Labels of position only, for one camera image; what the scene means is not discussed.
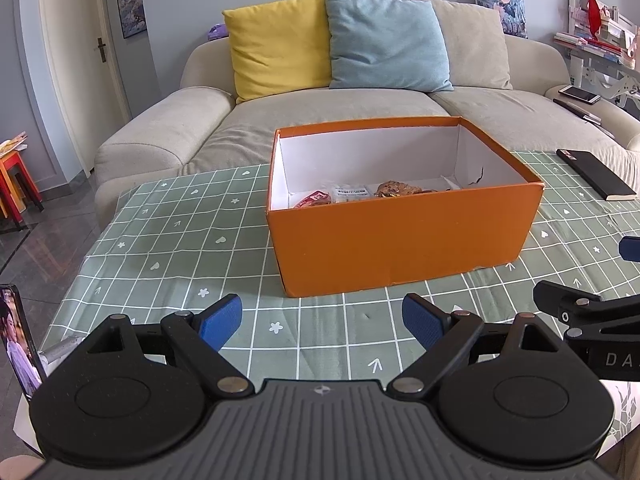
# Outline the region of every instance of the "door handle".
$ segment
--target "door handle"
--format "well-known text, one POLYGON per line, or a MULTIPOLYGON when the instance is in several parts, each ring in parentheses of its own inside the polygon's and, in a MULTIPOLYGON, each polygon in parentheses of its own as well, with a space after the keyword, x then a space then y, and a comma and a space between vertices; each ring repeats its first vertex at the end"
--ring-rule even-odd
POLYGON ((98 50, 100 50, 100 57, 102 58, 103 63, 107 62, 107 54, 104 51, 106 46, 107 44, 102 41, 102 38, 98 38, 98 50))

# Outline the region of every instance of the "smartphone displaying person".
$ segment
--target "smartphone displaying person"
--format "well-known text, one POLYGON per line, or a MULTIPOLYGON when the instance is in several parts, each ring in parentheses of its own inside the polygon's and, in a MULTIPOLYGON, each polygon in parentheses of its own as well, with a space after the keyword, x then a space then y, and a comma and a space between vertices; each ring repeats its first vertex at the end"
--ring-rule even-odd
POLYGON ((12 285, 0 285, 0 339, 24 395, 30 400, 42 384, 45 373, 26 323, 20 296, 12 285))

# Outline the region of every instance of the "orange box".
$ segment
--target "orange box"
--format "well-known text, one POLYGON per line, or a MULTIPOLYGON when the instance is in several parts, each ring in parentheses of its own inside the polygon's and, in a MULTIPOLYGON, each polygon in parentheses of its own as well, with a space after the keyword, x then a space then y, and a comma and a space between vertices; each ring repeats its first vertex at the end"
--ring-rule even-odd
POLYGON ((543 189, 463 118, 307 124, 276 131, 267 222, 287 295, 322 296, 512 262, 543 189), (443 191, 293 209, 317 189, 387 180, 443 191))

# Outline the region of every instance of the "red cloth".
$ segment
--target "red cloth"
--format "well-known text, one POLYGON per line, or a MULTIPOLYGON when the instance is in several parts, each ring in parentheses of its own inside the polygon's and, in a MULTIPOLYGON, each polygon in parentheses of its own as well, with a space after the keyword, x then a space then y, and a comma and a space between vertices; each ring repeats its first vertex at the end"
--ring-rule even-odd
POLYGON ((589 0, 589 30, 594 38, 596 37, 596 33, 600 31, 600 27, 602 26, 602 18, 600 17, 600 8, 598 7, 598 3, 596 0, 589 0))

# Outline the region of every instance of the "yellow pillow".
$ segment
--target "yellow pillow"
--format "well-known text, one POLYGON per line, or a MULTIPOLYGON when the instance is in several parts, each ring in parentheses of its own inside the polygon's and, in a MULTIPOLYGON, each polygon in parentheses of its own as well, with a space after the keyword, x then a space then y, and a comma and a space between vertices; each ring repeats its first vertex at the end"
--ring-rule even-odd
POLYGON ((324 0, 281 0, 223 11, 238 102, 331 82, 324 0))

